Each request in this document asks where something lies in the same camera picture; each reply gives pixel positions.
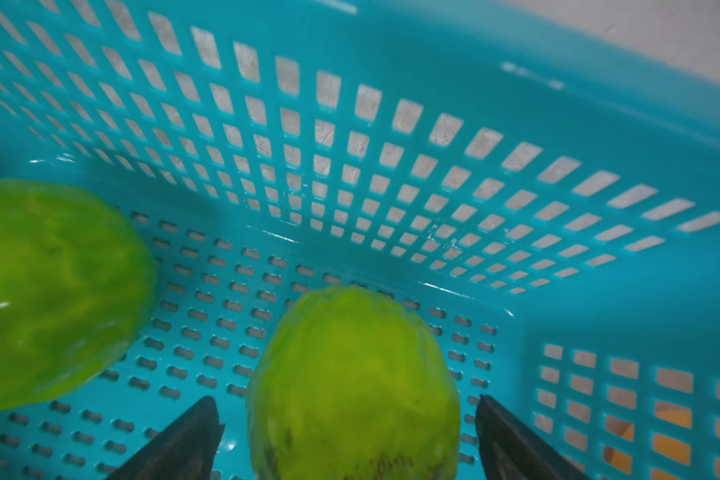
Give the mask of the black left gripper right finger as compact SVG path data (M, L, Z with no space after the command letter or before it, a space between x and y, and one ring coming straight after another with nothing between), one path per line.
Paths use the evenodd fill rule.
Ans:
M490 395L480 396L475 425L487 479L587 479Z

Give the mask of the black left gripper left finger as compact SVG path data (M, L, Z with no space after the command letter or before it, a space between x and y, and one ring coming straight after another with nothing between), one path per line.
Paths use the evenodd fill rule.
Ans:
M216 401L204 396L107 480L209 480L224 430Z

